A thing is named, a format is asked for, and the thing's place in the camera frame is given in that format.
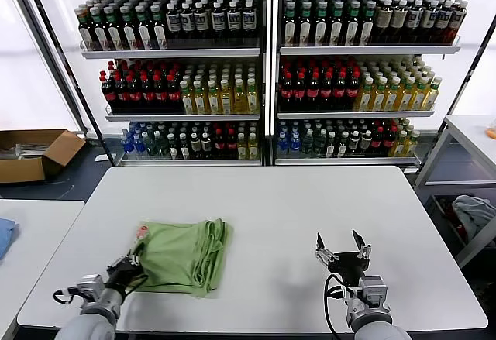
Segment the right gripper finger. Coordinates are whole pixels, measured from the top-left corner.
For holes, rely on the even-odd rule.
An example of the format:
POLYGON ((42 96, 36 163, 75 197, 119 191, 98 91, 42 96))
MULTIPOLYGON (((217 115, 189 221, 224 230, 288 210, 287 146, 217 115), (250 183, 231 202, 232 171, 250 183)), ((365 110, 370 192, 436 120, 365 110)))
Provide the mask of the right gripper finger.
POLYGON ((315 257, 322 265, 329 265, 339 260, 339 257, 333 252, 329 251, 322 240, 322 237, 317 233, 315 257))
POLYGON ((371 244, 365 243, 363 237, 356 231, 353 230, 353 238, 358 248, 357 257, 359 259, 369 259, 371 253, 371 244))

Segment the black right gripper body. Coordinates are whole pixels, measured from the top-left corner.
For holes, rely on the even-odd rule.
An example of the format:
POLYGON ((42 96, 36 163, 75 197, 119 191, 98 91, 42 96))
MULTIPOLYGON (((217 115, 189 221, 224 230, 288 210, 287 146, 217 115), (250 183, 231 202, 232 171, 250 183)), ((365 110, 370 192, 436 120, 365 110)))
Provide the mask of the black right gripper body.
POLYGON ((327 263, 327 268, 330 273, 339 274, 346 285, 358 285, 369 263, 370 260, 359 257, 358 252, 338 252, 336 258, 327 263))

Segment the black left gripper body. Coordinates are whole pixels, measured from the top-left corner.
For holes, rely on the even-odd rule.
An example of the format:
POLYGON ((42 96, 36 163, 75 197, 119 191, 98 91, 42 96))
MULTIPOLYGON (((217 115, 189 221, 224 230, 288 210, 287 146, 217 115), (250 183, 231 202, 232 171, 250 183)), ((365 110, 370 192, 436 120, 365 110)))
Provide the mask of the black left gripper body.
POLYGON ((132 270, 108 272, 105 287, 118 292, 125 292, 128 286, 139 276, 139 267, 134 266, 132 270))

